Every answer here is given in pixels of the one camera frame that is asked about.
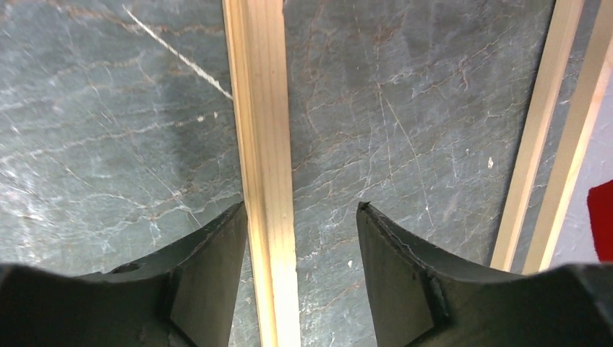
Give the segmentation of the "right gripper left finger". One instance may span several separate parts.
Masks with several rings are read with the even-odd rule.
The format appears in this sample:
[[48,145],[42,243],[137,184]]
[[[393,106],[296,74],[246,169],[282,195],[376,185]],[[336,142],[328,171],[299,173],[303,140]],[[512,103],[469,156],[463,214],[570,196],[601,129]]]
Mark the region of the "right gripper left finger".
[[3,346],[227,346],[247,242],[236,203],[108,273],[1,265]]

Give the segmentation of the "wooden picture frame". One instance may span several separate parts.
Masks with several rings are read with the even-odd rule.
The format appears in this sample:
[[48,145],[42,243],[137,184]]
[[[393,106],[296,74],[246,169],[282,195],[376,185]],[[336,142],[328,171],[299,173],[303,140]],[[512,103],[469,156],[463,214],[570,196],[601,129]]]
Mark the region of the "wooden picture frame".
[[224,1],[223,14],[260,342],[299,346],[283,4]]

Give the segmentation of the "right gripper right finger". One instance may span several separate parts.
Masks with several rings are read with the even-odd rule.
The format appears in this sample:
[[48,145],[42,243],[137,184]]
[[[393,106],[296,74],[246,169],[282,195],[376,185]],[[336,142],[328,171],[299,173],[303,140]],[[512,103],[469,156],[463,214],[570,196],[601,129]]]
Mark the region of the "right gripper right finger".
[[379,346],[610,346],[612,266],[569,264],[533,275],[463,259],[356,211]]

